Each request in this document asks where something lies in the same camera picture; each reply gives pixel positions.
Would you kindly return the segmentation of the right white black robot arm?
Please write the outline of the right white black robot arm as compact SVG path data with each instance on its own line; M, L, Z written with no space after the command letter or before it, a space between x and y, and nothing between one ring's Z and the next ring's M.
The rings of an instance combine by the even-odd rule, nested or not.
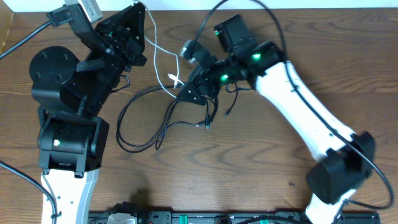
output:
M330 113L294 66L282 60L276 44L259 43L240 15L215 26L215 34L227 57L219 60L199 42L186 41L180 55L196 67L177 98L204 105L222 86L247 81L281 112L316 160L306 177L313 194L305 216L310 223L337 221L342 206L371 175L374 138L356 134Z

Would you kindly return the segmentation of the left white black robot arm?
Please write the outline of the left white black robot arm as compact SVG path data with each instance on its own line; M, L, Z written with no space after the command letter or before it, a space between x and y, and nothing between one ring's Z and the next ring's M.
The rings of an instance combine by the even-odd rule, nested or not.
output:
M104 18L94 1L67 1L47 14L51 25L68 24L89 48L84 60L66 47L42 49L29 67L32 97L39 103L37 140L43 223L87 223L109 124L99 117L124 72L146 58L145 7L135 3Z

